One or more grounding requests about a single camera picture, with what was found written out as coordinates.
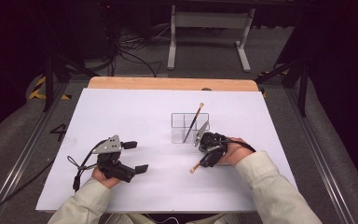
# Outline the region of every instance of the black-and-yellow striped tape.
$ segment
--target black-and-yellow striped tape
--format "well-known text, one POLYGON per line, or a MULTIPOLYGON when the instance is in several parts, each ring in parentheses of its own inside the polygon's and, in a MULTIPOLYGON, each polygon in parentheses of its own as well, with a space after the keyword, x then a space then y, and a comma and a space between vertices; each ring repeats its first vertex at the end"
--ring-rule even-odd
MULTIPOLYGON (((34 86, 34 90, 31 92, 30 96, 28 97, 28 99, 46 99, 46 94, 41 94, 39 93, 40 89, 42 88, 43 84, 46 82, 46 76, 42 75, 42 77, 39 78, 39 80, 37 81, 36 85, 34 86)), ((62 100, 70 100, 72 99, 72 95, 63 95, 61 97, 62 100)))

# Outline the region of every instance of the white sleeve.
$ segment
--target white sleeve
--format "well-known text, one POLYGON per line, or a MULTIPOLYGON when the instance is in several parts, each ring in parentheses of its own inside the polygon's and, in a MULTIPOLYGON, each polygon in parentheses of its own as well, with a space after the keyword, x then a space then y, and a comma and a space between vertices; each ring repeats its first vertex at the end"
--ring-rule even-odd
POLYGON ((90 178, 51 217, 50 223, 97 224, 111 199, 112 190, 90 178))
POLYGON ((263 223, 322 223, 265 151, 245 157, 235 168, 252 190, 263 223))

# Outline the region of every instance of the transparent container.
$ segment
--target transparent container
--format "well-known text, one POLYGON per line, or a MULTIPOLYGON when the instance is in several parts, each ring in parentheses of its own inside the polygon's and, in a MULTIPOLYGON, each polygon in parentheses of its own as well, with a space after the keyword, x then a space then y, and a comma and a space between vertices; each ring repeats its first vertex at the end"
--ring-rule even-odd
POLYGON ((172 127, 172 143, 195 143, 197 132, 202 125, 208 121, 208 113, 199 113, 196 121, 190 129, 191 123, 196 116, 196 113, 172 113, 171 114, 171 127, 172 127))

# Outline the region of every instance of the stick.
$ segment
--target stick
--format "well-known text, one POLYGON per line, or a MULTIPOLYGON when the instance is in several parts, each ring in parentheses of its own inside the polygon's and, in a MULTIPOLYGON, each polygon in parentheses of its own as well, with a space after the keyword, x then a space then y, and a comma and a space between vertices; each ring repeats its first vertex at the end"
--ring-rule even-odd
POLYGON ((188 132, 187 132, 187 134, 186 134, 185 140, 184 140, 183 142, 185 142, 186 139, 188 138, 188 135, 190 134, 191 129, 193 128, 193 125, 194 125, 194 123, 196 122, 197 116, 199 115, 199 113, 200 113, 202 107, 203 107, 203 103, 200 103, 199 110, 197 110, 196 116, 194 116, 193 121, 191 121, 190 128, 188 129, 188 132))
POLYGON ((205 156, 203 156, 202 159, 201 159, 199 162, 197 162, 197 164, 196 164, 195 166, 193 166, 193 168, 190 169, 190 173, 191 173, 191 174, 194 174, 194 172, 196 171, 196 169, 199 168, 199 166, 201 165, 201 163, 205 161, 205 159, 208 157, 208 155, 209 155, 208 153, 205 154, 205 156))
POLYGON ((199 166, 200 166, 200 162, 197 162, 197 164, 193 168, 191 168, 190 173, 194 174, 194 172, 196 171, 197 168, 199 168, 199 166))

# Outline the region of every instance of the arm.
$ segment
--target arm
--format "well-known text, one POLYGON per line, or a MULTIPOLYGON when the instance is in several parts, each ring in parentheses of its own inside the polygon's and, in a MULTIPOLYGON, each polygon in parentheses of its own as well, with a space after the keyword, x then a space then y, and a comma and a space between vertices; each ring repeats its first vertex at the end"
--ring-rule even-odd
POLYGON ((110 202, 111 188, 119 182, 115 178, 106 179, 95 168, 86 184, 66 200, 48 223, 98 223, 110 202))
POLYGON ((265 151, 252 153, 247 148, 231 145, 222 160, 235 165, 252 190, 263 223, 322 223, 265 151))

